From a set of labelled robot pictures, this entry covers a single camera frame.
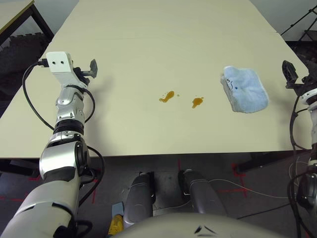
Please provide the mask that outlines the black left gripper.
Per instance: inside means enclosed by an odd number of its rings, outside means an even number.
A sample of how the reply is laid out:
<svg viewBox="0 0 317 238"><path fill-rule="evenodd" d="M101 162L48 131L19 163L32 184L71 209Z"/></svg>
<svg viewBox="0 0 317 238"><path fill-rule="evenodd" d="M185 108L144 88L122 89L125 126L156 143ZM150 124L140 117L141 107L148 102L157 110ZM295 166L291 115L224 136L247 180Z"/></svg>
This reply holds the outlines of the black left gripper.
<svg viewBox="0 0 317 238"><path fill-rule="evenodd" d="M90 70L82 71L80 67L73 68L73 71L77 78L84 83L86 86L89 85L90 80L88 77L96 78L98 72L98 66L95 59L91 60Z"/></svg>

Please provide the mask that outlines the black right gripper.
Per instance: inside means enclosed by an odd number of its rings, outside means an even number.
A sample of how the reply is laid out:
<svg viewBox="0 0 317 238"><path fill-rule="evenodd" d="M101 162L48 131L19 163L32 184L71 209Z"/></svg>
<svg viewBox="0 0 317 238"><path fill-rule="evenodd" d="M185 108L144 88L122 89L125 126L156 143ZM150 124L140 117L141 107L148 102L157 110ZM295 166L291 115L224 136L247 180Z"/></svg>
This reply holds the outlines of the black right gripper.
<svg viewBox="0 0 317 238"><path fill-rule="evenodd" d="M296 83L298 75L294 65L289 61L283 61L282 72L287 81L286 88L293 89L297 96L302 96L303 94L317 88L317 77L315 75L305 76L302 79L303 83Z"/></svg>

